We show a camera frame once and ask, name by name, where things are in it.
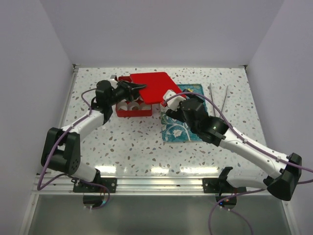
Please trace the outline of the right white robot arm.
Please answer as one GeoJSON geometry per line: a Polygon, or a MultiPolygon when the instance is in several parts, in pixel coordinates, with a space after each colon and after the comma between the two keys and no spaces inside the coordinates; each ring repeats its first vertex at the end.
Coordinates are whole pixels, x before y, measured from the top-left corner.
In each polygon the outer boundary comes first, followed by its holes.
{"type": "Polygon", "coordinates": [[[226,167],[219,175],[219,189],[229,192],[240,187],[259,188],[278,199],[291,200],[302,174],[302,158],[296,153],[286,155],[274,151],[238,131],[224,116],[209,115],[205,100],[207,97],[204,95],[191,92],[176,94],[172,90],[163,96],[163,103],[168,107],[167,116],[186,123],[203,142],[232,151],[267,174],[262,180],[231,177],[232,168],[226,167]]]}

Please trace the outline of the metal tweezers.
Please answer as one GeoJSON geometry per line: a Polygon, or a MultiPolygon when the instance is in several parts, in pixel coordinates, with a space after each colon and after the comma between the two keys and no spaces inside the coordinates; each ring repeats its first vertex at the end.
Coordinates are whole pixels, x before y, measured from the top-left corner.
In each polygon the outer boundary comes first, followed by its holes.
{"type": "MultiPolygon", "coordinates": [[[[223,104],[222,104],[221,112],[223,112],[224,107],[225,107],[225,103],[226,103],[226,99],[227,99],[227,94],[228,94],[228,88],[229,88],[229,86],[227,86],[226,89],[225,89],[225,95],[224,95],[224,99],[223,99],[223,104]]],[[[213,104],[215,104],[215,103],[214,103],[214,98],[213,98],[212,83],[209,84],[209,93],[210,93],[211,101],[213,102],[213,104]]],[[[212,107],[213,107],[213,115],[214,115],[215,117],[217,117],[216,108],[215,108],[214,105],[212,105],[212,107]]]]}

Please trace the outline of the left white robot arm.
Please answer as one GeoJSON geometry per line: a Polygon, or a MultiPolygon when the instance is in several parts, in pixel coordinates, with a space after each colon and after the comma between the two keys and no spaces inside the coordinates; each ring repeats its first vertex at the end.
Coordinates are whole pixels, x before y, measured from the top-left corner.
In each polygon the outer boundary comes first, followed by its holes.
{"type": "Polygon", "coordinates": [[[145,84],[128,81],[101,80],[92,89],[95,97],[87,102],[84,116],[62,128],[50,128],[47,132],[41,158],[42,171],[37,189],[42,190],[50,182],[43,182],[47,169],[60,172],[84,183],[90,192],[97,192],[102,186],[100,171],[81,162],[81,141],[95,129],[106,124],[112,116],[113,106],[126,100],[134,101],[145,84]]]}

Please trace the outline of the red box lid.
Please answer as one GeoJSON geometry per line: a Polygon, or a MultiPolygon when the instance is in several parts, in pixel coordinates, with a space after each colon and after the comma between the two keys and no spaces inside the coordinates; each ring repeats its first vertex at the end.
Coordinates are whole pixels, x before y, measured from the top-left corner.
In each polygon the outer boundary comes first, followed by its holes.
{"type": "Polygon", "coordinates": [[[160,104],[168,90],[176,94],[181,93],[180,88],[166,72],[149,72],[130,74],[133,83],[144,84],[146,87],[139,91],[146,104],[160,104]]]}

